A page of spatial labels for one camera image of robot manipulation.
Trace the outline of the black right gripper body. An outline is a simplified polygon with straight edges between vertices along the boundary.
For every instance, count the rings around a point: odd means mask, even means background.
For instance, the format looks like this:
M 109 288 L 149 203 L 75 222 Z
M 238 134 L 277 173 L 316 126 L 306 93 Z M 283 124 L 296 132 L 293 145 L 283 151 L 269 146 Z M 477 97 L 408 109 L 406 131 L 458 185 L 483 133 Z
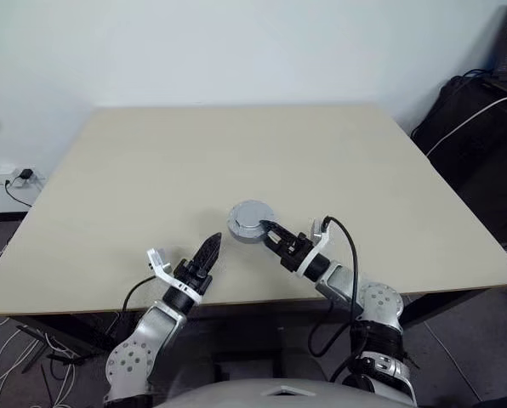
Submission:
M 276 254 L 281 259 L 281 265 L 290 272 L 297 272 L 314 248 L 313 242 L 302 232 L 298 235 L 282 232 L 279 237 Z

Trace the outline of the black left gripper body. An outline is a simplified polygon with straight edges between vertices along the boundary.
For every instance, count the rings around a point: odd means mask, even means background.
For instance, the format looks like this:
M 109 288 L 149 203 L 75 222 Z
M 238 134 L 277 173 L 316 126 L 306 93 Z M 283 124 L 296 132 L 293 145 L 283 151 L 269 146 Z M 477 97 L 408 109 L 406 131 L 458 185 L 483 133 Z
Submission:
M 193 260 L 186 259 L 182 259 L 174 269 L 174 278 L 201 296 L 205 294 L 213 279 L 209 272 L 197 266 Z

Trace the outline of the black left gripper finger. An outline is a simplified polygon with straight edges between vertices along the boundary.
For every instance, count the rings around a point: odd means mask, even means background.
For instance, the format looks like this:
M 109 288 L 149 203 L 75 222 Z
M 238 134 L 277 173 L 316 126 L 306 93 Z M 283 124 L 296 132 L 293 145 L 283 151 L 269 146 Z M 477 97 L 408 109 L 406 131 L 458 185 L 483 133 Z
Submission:
M 215 233 L 207 238 L 194 255 L 192 262 L 194 265 L 209 273 L 211 268 L 215 265 L 221 245 L 221 233 Z
M 211 271 L 211 269 L 215 265 L 216 261 L 218 260 L 220 246 L 221 246 L 221 239 L 222 239 L 222 234 L 220 232 L 218 232 L 214 235 L 211 235 L 207 239 L 208 249 L 207 249 L 207 253 L 206 253 L 207 258 L 205 261 L 205 270 L 207 273 L 209 273 Z

